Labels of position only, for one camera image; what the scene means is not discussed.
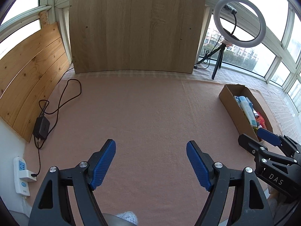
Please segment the right white gloved hand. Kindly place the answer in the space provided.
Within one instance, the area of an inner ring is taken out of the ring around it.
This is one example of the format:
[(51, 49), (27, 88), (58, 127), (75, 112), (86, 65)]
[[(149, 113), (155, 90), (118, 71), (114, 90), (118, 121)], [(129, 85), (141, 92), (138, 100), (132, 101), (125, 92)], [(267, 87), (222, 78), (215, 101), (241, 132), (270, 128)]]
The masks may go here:
[(296, 201), (290, 197), (278, 192), (276, 189), (268, 186), (269, 197), (267, 199), (274, 221), (279, 221), (293, 211), (293, 208), (298, 205)]

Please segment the left white gloved hand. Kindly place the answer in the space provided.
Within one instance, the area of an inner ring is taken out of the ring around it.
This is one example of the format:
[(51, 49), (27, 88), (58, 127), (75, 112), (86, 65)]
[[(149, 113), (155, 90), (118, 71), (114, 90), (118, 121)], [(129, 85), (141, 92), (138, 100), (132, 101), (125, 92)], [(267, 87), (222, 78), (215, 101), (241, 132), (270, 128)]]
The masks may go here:
[(124, 219), (134, 225), (138, 225), (138, 218), (132, 211), (126, 211), (123, 213), (116, 214), (117, 217)]

